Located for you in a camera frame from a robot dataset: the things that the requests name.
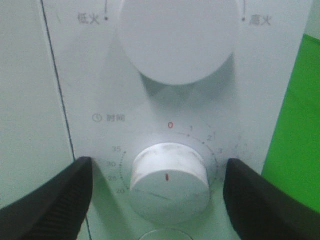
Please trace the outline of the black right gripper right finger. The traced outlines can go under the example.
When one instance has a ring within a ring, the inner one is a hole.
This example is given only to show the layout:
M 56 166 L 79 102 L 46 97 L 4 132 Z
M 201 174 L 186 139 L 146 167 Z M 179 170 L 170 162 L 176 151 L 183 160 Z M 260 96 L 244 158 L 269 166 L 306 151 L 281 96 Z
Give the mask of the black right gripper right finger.
M 223 198 L 242 240 L 318 240 L 320 214 L 293 199 L 243 161 L 227 162 Z

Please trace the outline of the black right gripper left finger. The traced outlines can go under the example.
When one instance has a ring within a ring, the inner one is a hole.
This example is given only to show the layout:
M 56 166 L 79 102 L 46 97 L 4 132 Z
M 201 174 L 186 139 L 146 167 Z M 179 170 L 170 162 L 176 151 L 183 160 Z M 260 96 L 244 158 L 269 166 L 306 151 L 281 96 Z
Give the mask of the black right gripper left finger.
M 75 240 L 93 193 L 90 157 L 80 157 L 50 181 L 0 211 L 2 240 Z

